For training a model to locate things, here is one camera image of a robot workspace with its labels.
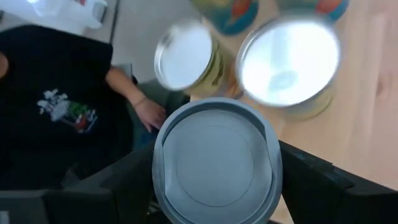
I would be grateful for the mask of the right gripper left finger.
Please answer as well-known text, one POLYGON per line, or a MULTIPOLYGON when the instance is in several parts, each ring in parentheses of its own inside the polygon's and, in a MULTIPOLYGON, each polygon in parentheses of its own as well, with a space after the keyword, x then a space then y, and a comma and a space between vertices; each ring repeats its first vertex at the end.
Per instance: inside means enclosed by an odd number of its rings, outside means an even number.
POLYGON ((45 195, 51 224, 143 224, 152 197, 154 147, 132 151, 96 174, 45 195))

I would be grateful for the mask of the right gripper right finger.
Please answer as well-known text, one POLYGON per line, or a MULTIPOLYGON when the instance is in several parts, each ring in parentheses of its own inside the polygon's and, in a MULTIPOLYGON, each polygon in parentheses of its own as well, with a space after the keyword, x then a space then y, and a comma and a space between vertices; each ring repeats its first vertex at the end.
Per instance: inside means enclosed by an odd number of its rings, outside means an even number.
POLYGON ((280 142, 282 196, 295 224, 398 224, 398 191, 280 142))

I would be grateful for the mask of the small grey tin can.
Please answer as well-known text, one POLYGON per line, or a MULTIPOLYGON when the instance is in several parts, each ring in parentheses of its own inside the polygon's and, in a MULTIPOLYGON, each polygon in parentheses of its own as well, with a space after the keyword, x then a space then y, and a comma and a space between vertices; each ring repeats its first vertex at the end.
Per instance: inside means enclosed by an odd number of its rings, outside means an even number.
POLYGON ((266 224, 282 193, 280 144, 270 122, 249 105, 196 100, 161 127, 152 179, 173 224, 266 224))

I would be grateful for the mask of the yellow label tin can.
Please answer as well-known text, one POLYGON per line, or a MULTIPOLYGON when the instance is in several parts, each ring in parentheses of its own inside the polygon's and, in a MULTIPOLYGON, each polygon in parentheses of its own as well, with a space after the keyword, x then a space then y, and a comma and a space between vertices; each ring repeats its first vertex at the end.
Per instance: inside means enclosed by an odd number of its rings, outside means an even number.
POLYGON ((197 19, 184 19, 159 40, 154 71, 159 83, 169 90, 200 97, 226 96, 233 84, 232 62, 205 25, 197 19))
POLYGON ((309 119, 332 102, 341 42, 320 15, 276 17, 251 31, 236 57, 235 73, 245 94, 292 119, 309 119))

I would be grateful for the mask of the blue label tin can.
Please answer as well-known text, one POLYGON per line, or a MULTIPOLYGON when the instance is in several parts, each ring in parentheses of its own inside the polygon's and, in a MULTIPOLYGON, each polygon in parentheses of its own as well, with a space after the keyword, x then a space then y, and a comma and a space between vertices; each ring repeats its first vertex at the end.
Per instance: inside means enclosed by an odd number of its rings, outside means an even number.
POLYGON ((236 35, 248 28, 259 10, 259 0, 189 0, 221 34, 236 35))
POLYGON ((313 11, 337 21, 347 10, 350 0, 274 0, 281 11, 313 11))

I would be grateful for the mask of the person's forearm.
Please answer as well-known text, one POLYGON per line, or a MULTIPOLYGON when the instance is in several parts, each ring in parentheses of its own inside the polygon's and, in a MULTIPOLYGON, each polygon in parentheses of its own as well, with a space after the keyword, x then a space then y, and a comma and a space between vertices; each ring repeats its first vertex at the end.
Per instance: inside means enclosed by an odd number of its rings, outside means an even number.
POLYGON ((106 83, 112 90, 125 97, 133 108, 141 108, 146 100, 145 94, 119 68, 111 67, 106 75, 106 83))

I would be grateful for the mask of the person's hand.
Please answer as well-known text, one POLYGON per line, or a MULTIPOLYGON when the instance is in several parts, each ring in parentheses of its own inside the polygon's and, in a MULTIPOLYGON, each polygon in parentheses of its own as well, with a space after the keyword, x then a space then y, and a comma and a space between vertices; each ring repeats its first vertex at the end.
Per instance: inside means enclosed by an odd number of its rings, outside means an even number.
POLYGON ((166 119, 165 109, 148 98, 143 98, 135 104, 134 110, 150 133, 154 128, 160 129, 166 119))

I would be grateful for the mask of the person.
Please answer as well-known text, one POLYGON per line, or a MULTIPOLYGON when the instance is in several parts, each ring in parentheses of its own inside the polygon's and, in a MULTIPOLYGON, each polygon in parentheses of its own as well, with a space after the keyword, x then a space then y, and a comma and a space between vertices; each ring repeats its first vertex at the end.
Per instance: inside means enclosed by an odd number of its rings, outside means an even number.
POLYGON ((42 26, 0 32, 0 190, 64 188, 130 152, 136 112, 106 83, 112 56, 42 26))

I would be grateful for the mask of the white plastic bag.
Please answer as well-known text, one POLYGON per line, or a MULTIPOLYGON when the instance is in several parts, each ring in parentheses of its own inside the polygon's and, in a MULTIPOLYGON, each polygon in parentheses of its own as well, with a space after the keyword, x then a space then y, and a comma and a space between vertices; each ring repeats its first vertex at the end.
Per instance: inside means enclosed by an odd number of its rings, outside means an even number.
POLYGON ((0 0, 0 11, 74 34, 99 29, 107 7, 105 0, 0 0))

